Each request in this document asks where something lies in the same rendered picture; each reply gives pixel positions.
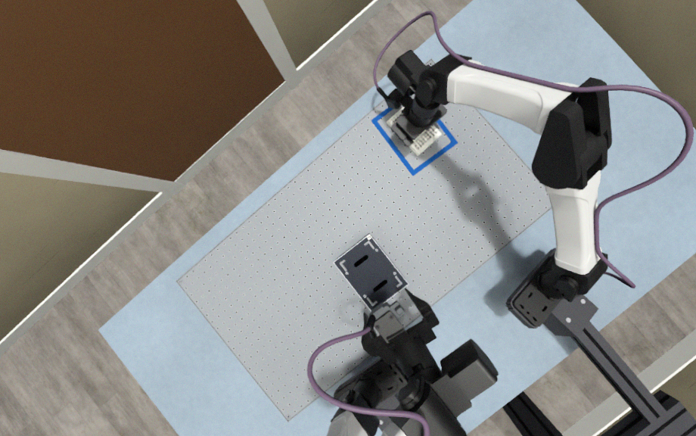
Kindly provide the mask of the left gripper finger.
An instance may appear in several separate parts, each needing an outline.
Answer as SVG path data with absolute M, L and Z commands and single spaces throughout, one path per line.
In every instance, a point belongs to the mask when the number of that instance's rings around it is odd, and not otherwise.
M 425 314 L 432 311 L 432 308 L 428 302 L 423 301 L 419 297 L 414 296 L 407 288 L 404 289 L 423 317 Z
M 363 329 L 366 329 L 366 326 L 367 326 L 367 323 L 368 323 L 368 319 L 369 319 L 369 318 L 368 318 L 368 315 L 367 315 L 366 313 L 363 313 L 363 316 L 364 316 L 364 326 L 363 326 Z M 361 340 L 362 345 L 363 345 L 364 343 L 366 343 L 366 342 L 372 340 L 372 339 L 373 339 L 372 336 L 373 336 L 374 338 L 377 337 L 377 334 L 376 334 L 374 328 L 373 328 L 373 330 L 372 330 L 371 332 L 367 332 L 367 333 L 365 333 L 365 334 L 362 336 L 362 340 Z

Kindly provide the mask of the blue tape rectangle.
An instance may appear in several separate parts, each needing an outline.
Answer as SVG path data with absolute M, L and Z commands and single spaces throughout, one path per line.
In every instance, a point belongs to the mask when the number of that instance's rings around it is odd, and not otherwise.
M 446 126 L 443 124 L 443 122 L 441 121 L 441 119 L 439 119 L 439 120 L 437 121 L 437 123 L 438 123 L 438 125 L 440 126 L 440 128 L 444 131 L 444 133 L 448 136 L 448 138 L 450 139 L 451 143 L 449 143 L 445 148 L 443 148 L 443 149 L 441 149 L 440 151 L 438 151 L 434 156 L 432 156 L 431 158 L 429 158 L 428 160 L 426 160 L 425 162 L 423 162 L 423 164 L 421 164 L 419 167 L 417 167 L 417 168 L 415 168 L 415 169 L 413 170 L 413 168 L 411 167 L 411 165 L 409 164 L 409 162 L 404 158 L 404 156 L 402 155 L 402 153 L 401 153 L 401 152 L 399 151 L 399 149 L 394 145 L 394 143 L 392 142 L 392 140 L 390 139 L 390 137 L 385 133 L 385 131 L 383 130 L 383 128 L 381 127 L 381 125 L 378 123 L 379 119 L 381 119 L 382 117 L 384 117 L 386 114 L 388 114 L 388 113 L 391 112 L 392 110 L 393 110 L 392 108 L 389 108 L 389 107 L 388 107 L 386 110 L 384 110 L 383 112 L 381 112 L 380 114 L 378 114 L 374 119 L 372 119 L 371 122 L 375 125 L 375 127 L 378 129 L 378 131 L 381 133 L 381 135 L 385 138 L 385 140 L 387 141 L 387 143 L 388 143 L 388 144 L 390 145 L 390 147 L 394 150 L 394 152 L 396 153 L 396 155 L 397 155 L 397 156 L 399 157 L 399 159 L 403 162 L 403 164 L 404 164 L 405 167 L 408 169 L 408 171 L 412 174 L 412 176 L 414 176 L 416 173 L 418 173 L 419 171 L 421 171 L 422 169 L 424 169 L 427 165 L 429 165 L 429 164 L 432 163 L 434 160 L 436 160 L 438 157 L 440 157 L 442 154 L 444 154 L 445 152 L 447 152 L 450 148 L 452 148 L 453 146 L 455 146 L 456 144 L 458 144 L 458 142 L 457 142 L 456 139 L 453 137 L 453 135 L 451 134 L 451 132 L 446 128 Z

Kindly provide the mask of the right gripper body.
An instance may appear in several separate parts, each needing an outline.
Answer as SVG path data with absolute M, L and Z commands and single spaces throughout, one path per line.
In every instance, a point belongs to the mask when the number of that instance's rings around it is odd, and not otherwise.
M 391 129 L 401 140 L 407 137 L 411 140 L 415 140 L 423 131 L 428 130 L 447 113 L 447 109 L 441 104 L 432 117 L 427 119 L 418 118 L 412 110 L 413 98 L 411 96 L 405 98 L 398 89 L 394 89 L 386 97 L 386 100 L 394 103 L 399 102 L 404 107 L 401 111 L 402 115 L 391 126 Z

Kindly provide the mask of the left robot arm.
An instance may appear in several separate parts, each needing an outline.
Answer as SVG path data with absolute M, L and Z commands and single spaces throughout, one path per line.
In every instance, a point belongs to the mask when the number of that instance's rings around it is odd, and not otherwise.
M 369 316 L 376 320 L 388 310 L 398 321 L 405 314 L 400 303 L 394 301 L 391 305 L 380 303 Z M 382 361 L 342 388 L 334 397 L 344 403 L 376 408 L 380 402 L 399 391 L 396 410 L 408 410 L 423 416 L 430 427 L 429 436 L 467 436 L 457 417 L 472 407 L 472 399 L 498 381 L 499 373 L 471 338 L 441 359 L 440 365 L 441 370 L 436 366 L 426 369 L 418 366 L 415 368 L 417 374 L 412 375 L 407 384 L 396 363 L 389 366 Z M 391 422 L 381 436 L 424 436 L 424 428 L 419 421 L 403 417 L 389 418 Z M 339 408 L 331 419 L 327 436 L 375 436 L 379 425 L 380 420 L 376 415 Z

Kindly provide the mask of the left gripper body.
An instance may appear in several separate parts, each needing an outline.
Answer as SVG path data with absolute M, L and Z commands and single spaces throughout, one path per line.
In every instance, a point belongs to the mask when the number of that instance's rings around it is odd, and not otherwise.
M 421 322 L 405 330 L 391 310 L 388 310 L 375 320 L 374 327 L 380 335 L 364 343 L 362 347 L 370 356 L 378 355 L 388 365 L 398 362 L 409 383 L 408 379 L 417 374 L 415 368 L 418 366 L 422 369 L 439 367 L 426 345 L 437 338 L 432 328 L 439 324 L 435 312 L 430 311 Z

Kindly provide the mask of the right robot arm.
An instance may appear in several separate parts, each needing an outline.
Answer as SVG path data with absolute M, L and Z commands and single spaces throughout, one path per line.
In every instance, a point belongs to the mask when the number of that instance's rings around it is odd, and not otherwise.
M 608 92 L 538 83 L 465 64 L 451 54 L 425 65 L 413 50 L 396 59 L 387 78 L 405 98 L 415 94 L 412 110 L 418 118 L 430 118 L 451 102 L 541 135 L 532 171 L 551 202 L 556 251 L 512 305 L 531 325 L 541 326 L 561 300 L 587 294 L 607 271 L 597 254 L 596 209 L 612 144 Z

